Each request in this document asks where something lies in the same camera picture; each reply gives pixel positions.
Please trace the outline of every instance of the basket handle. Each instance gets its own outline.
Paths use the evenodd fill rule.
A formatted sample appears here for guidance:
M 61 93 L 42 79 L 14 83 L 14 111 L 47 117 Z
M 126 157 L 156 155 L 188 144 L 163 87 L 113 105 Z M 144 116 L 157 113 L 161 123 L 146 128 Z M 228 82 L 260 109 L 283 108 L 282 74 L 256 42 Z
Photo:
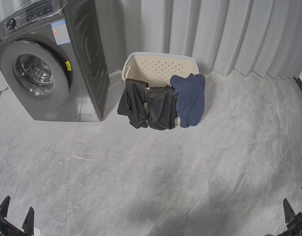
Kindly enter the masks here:
M 130 72 L 130 65 L 128 66 L 124 65 L 123 72 L 121 74 L 123 81 L 125 81 L 125 79 L 128 77 L 129 72 Z
M 128 66 L 125 64 L 123 67 L 123 72 L 121 73 L 121 78 L 125 81 L 125 73 L 127 73 Z

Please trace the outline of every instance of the blue clothing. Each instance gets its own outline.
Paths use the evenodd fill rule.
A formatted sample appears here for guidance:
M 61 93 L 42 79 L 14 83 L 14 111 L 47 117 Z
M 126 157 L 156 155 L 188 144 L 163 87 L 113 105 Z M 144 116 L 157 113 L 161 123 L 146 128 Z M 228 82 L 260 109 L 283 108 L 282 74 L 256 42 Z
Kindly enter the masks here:
M 181 118 L 181 127 L 196 126 L 204 113 L 204 76 L 191 73 L 187 78 L 182 78 L 173 75 L 170 84 L 178 97 L 176 110 Z

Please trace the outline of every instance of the washing machine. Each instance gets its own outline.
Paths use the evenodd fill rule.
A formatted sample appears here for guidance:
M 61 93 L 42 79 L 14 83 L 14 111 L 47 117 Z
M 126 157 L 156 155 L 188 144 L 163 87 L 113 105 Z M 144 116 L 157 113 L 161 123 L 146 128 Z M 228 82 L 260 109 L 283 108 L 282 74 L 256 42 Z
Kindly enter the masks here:
M 110 81 L 95 8 L 32 0 L 0 22 L 0 70 L 34 120 L 102 120 Z

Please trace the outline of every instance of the curtain fold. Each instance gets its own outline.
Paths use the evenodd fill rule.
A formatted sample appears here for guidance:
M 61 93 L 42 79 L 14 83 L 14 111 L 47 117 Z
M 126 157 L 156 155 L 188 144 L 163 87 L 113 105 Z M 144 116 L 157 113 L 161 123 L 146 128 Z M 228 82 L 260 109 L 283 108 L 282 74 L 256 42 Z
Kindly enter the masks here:
M 0 20 L 29 0 L 0 0 Z M 193 57 L 201 73 L 298 77 L 302 0 L 96 0 L 109 73 L 136 51 Z

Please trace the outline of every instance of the white laundry basket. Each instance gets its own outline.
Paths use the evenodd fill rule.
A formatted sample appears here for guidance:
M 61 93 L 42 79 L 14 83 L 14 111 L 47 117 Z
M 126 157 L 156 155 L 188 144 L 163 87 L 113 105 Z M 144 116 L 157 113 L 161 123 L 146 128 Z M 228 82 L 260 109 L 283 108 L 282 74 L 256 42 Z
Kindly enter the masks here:
M 187 56 L 167 53 L 136 52 L 130 54 L 123 68 L 122 79 L 135 79 L 149 83 L 149 87 L 170 85 L 175 74 L 187 78 L 198 74 L 196 61 Z

